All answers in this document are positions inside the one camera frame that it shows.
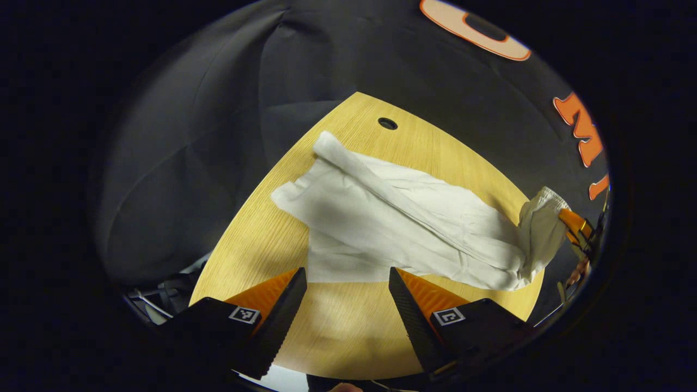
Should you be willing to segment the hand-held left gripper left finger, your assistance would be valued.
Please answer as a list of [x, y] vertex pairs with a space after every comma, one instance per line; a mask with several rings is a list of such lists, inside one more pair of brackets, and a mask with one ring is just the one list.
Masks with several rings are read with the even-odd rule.
[[224, 301], [206, 296], [158, 332], [207, 368], [261, 379], [276, 359], [306, 290], [305, 268], [294, 268]]

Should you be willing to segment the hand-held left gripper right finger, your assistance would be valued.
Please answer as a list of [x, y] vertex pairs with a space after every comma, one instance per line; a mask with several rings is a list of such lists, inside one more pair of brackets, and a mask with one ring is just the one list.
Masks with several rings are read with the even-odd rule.
[[408, 339], [432, 383], [461, 383], [519, 349], [534, 327], [490, 298], [469, 301], [392, 267], [388, 284]]

